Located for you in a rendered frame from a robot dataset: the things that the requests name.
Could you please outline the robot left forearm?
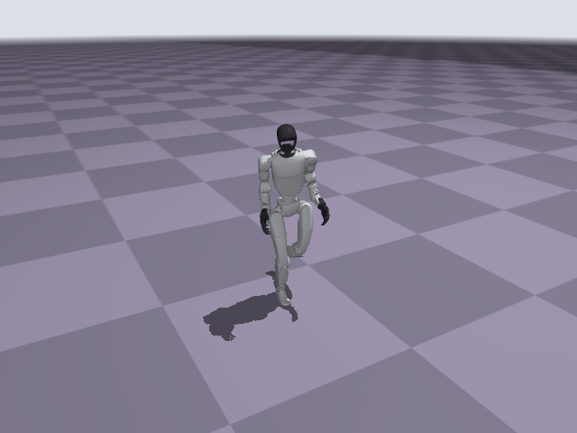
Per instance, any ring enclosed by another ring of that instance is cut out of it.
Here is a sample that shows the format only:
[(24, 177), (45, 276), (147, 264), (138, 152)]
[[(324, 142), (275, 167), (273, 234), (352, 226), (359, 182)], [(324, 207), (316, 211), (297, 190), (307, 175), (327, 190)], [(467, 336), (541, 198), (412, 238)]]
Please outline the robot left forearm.
[(319, 192), (318, 192), (317, 182), (313, 181), (313, 182), (308, 183), (307, 188), (309, 190), (311, 201), (313, 201), (316, 204), (316, 206), (318, 207), (318, 205), (319, 205), (318, 198), (321, 198), (321, 197), (320, 197)]

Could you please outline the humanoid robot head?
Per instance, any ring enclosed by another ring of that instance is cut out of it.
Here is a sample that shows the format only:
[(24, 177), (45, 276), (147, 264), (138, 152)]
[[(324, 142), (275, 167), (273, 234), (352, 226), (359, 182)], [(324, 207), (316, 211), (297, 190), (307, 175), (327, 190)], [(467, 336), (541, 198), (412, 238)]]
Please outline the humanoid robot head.
[[(278, 137), (278, 142), (279, 142), (279, 147), (280, 150), (277, 151), (283, 151), (285, 154), (279, 154), (280, 156), (284, 157), (284, 158), (290, 158), (292, 156), (295, 155), (295, 152), (291, 153), (293, 150), (296, 151), (295, 146), (297, 143), (297, 134), (295, 131), (295, 128), (291, 125), (291, 124), (282, 124), (281, 126), (279, 126), (278, 130), (277, 130), (277, 137)], [(285, 143), (282, 144), (282, 142), (287, 142), (287, 141), (294, 141), (294, 144), (292, 145), (291, 143)]]

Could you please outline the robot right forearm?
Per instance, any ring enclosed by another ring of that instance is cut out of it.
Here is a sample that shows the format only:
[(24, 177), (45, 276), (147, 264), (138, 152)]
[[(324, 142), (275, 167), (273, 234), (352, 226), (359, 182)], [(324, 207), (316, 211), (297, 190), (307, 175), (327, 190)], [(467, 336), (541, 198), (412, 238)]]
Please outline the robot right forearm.
[(267, 208), (267, 213), (270, 217), (270, 194), (261, 193), (261, 184), (259, 186), (261, 209)]

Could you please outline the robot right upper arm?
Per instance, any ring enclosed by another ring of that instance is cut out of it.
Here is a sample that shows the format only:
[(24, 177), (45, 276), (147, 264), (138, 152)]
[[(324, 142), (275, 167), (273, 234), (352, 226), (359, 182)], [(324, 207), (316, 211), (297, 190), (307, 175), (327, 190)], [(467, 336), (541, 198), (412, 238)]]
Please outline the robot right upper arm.
[(261, 181), (261, 193), (269, 193), (271, 190), (271, 183), (269, 183), (271, 163), (272, 163), (271, 154), (262, 155), (258, 160), (259, 179)]

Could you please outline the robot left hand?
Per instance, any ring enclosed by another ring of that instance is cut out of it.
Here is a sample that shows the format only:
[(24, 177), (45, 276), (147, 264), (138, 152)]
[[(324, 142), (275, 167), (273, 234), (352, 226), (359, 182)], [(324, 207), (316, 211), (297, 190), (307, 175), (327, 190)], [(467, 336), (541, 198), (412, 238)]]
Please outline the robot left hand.
[(329, 217), (330, 217), (330, 215), (329, 215), (329, 209), (328, 209), (328, 207), (326, 206), (326, 203), (325, 203), (325, 201), (324, 201), (323, 198), (318, 198), (318, 201), (319, 201), (319, 205), (318, 205), (317, 208), (318, 208), (318, 209), (321, 209), (321, 213), (322, 213), (322, 216), (323, 216), (323, 218), (324, 218), (324, 223), (321, 225), (321, 226), (323, 226), (323, 225), (325, 225), (325, 224), (327, 223), (327, 221), (329, 220)]

